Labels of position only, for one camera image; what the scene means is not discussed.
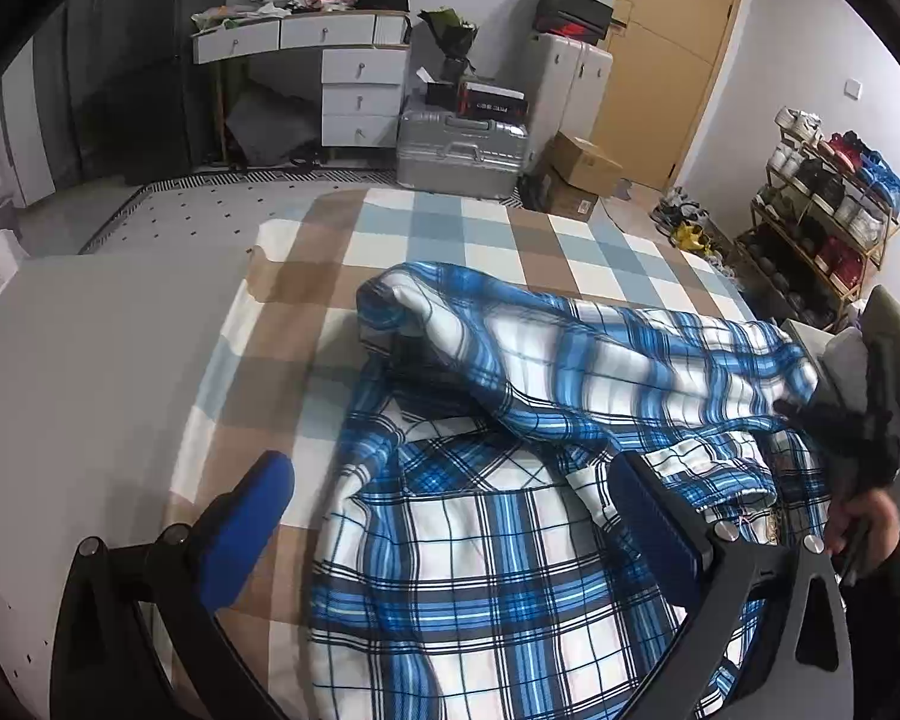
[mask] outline blue plaid blanket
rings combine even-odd
[[[747,538],[821,528],[821,471],[772,413],[816,378],[773,325],[434,263],[371,279],[357,308],[370,361],[314,562],[323,718],[620,712],[684,618],[613,507],[621,450]],[[744,609],[700,714],[727,694],[758,612]]]

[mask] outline white sneaker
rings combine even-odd
[[[789,130],[797,123],[797,117],[799,117],[799,111],[794,111],[793,108],[784,106],[776,113],[776,117],[773,120],[778,124],[778,127]]]
[[[848,194],[844,197],[844,201],[840,204],[840,208],[837,209],[833,218],[835,218],[838,223],[844,225],[848,230],[860,210],[860,205]]]
[[[857,212],[847,229],[857,242],[868,250],[875,247],[883,235],[883,223],[872,217],[866,208],[861,208]]]
[[[820,117],[813,113],[800,111],[797,122],[794,122],[790,132],[802,141],[812,141],[820,133]]]
[[[776,170],[776,172],[780,172],[780,170],[783,170],[783,166],[786,164],[792,151],[792,148],[787,146],[786,143],[783,143],[783,141],[780,141],[773,150],[770,159],[767,161],[767,167],[771,170]]]
[[[799,151],[794,151],[787,157],[786,163],[784,163],[783,167],[780,169],[780,175],[782,175],[787,180],[793,178],[797,175],[797,171],[800,169],[800,165],[803,163],[803,155]]]

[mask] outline black sleeve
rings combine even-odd
[[[900,547],[842,591],[853,659],[855,720],[900,718]]]

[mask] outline wall outlet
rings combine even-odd
[[[856,79],[847,79],[847,83],[844,84],[844,94],[852,100],[859,100],[863,91],[863,84]]]

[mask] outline cardboard box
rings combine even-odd
[[[549,161],[570,186],[609,197],[623,176],[623,168],[600,146],[583,138],[557,132],[550,144]]]
[[[579,221],[588,221],[593,209],[600,202],[600,197],[570,186],[560,178],[559,173],[549,166],[540,180],[539,210],[545,214],[555,214],[559,217],[576,218]]]

